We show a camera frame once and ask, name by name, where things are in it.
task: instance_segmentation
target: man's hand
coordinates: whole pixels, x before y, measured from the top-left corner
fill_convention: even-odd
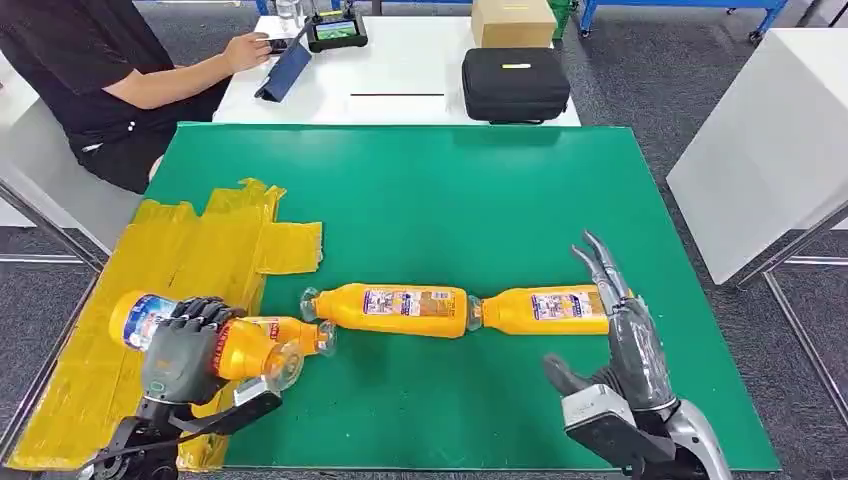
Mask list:
[[[230,73],[236,74],[267,61],[271,45],[266,38],[268,34],[261,32],[233,37],[222,54],[230,66]]]

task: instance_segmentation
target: plastic bottle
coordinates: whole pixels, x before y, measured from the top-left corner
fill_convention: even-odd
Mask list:
[[[513,288],[483,300],[483,326],[511,335],[606,335],[598,288]]]
[[[365,285],[307,289],[303,319],[327,318],[355,330],[456,338],[480,327],[480,300],[453,287]]]
[[[118,301],[109,320],[109,336],[133,350],[144,352],[156,330],[171,318],[177,302],[165,297],[134,291]],[[260,325],[242,319],[226,322],[218,332],[210,366],[226,380],[266,375],[281,390],[291,386],[303,369],[298,339],[276,342]]]
[[[292,317],[245,317],[242,320],[259,325],[265,335],[276,342],[298,340],[304,355],[330,356],[336,350],[336,325],[329,320],[317,325]]]
[[[275,0],[283,35],[293,38],[303,28],[303,7],[300,0]]]

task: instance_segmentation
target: green mat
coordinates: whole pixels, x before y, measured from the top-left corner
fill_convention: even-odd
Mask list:
[[[147,196],[190,201],[255,177],[285,187],[279,219],[324,222],[317,273],[268,279],[262,313],[307,286],[442,284],[488,297],[587,283],[568,246],[589,228],[644,295],[677,393],[712,422],[731,467],[779,468],[629,129],[184,125]],[[458,340],[343,331],[282,408],[236,434],[226,465],[607,469],[567,438],[540,360],[607,361],[603,337]]]

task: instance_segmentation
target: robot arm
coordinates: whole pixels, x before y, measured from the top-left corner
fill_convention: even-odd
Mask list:
[[[709,422],[671,389],[644,300],[633,296],[606,246],[588,231],[584,239],[593,254],[572,251],[609,318],[610,364],[586,379],[556,355],[545,356],[545,375],[563,396],[566,434],[633,478],[730,480]]]
[[[232,408],[202,418],[192,414],[191,405],[208,403],[227,383],[213,373],[212,358],[222,327],[243,315],[216,297],[180,302],[145,352],[144,395],[135,415],[118,424],[80,478],[176,479],[180,443],[209,433],[231,435],[279,407],[280,386],[263,376],[236,389]]]

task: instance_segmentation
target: cardboard box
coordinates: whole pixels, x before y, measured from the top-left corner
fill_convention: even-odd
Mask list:
[[[547,0],[474,0],[471,5],[471,30],[478,47],[546,48],[555,29]]]

